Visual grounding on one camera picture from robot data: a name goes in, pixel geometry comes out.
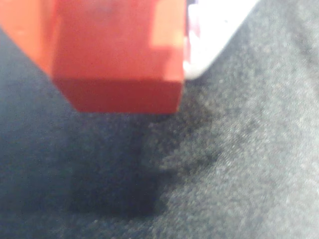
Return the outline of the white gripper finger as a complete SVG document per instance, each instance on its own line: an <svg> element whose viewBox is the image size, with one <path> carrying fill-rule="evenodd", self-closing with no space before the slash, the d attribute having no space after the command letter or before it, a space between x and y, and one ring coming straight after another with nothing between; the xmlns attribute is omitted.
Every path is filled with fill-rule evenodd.
<svg viewBox="0 0 319 239"><path fill-rule="evenodd" d="M203 75L257 3L257 0L195 0L187 6L185 79Z"/></svg>

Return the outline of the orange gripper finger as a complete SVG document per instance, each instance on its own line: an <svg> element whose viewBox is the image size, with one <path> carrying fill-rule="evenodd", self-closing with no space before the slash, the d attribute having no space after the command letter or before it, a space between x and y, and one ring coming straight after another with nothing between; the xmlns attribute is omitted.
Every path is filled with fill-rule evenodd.
<svg viewBox="0 0 319 239"><path fill-rule="evenodd" d="M43 72L52 74L53 0L2 0L0 28Z"/></svg>

